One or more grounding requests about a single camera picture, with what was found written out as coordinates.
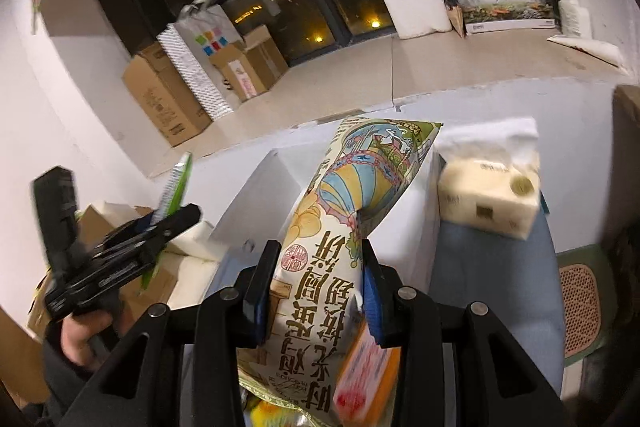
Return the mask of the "person's left hand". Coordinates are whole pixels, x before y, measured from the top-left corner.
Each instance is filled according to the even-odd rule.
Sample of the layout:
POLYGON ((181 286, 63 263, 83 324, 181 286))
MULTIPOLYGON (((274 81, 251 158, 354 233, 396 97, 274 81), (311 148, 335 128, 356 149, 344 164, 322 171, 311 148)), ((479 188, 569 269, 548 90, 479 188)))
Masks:
POLYGON ((90 340, 112 324, 115 324, 119 336, 125 335, 134 325, 131 309, 125 305, 117 320, 104 310, 65 317, 62 323, 61 348, 66 358, 82 369, 96 371, 103 358, 94 352, 90 340))

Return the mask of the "person's dark sleeve forearm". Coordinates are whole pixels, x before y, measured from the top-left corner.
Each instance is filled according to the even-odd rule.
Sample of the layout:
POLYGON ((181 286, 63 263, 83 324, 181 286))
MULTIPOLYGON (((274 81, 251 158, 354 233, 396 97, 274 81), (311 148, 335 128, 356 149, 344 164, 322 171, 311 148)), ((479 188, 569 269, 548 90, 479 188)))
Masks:
POLYGON ((85 386, 92 374, 72 363, 61 348, 62 323, 48 327, 43 343, 44 381, 49 398, 43 403, 30 403, 23 412, 33 426, 56 426, 85 386))

